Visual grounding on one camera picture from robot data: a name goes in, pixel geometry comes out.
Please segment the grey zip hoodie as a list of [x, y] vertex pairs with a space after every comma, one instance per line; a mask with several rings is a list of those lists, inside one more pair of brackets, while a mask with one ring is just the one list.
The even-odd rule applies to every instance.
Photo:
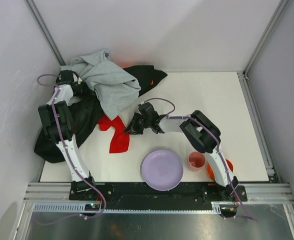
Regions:
[[112, 62], [107, 50], [76, 57], [67, 68], [77, 73], [95, 91], [110, 120], [115, 119], [139, 97], [141, 87], [137, 78]]

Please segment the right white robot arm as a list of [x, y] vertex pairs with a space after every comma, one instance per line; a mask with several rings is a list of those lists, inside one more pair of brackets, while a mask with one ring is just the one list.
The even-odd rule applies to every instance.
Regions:
[[124, 133], [141, 135], [145, 129], [155, 134], [183, 133], [191, 146], [202, 154], [209, 154], [209, 165], [215, 175], [215, 182], [231, 195], [235, 192], [239, 181], [231, 171], [222, 152], [220, 130], [201, 111], [190, 115], [170, 116], [158, 114], [151, 103], [138, 106], [138, 112], [126, 127]]

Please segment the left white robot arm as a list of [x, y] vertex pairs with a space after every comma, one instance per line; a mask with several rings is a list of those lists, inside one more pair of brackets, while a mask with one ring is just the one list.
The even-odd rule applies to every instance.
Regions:
[[78, 93], [75, 87], [82, 83], [77, 73], [62, 70], [56, 76], [56, 82], [51, 85], [51, 99], [38, 107], [45, 137], [55, 144], [64, 157], [77, 192], [95, 186], [94, 178], [80, 155], [75, 124], [68, 107], [71, 99]]

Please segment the red cloth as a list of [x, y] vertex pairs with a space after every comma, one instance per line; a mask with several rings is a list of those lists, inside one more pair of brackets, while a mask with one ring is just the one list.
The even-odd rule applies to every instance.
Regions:
[[114, 135], [111, 139], [109, 147], [110, 154], [120, 154], [128, 151], [130, 136], [129, 134], [124, 133], [126, 127], [119, 116], [110, 120], [106, 115], [103, 115], [102, 119], [98, 121], [98, 125], [100, 130], [103, 132], [109, 130], [110, 128], [114, 128]]

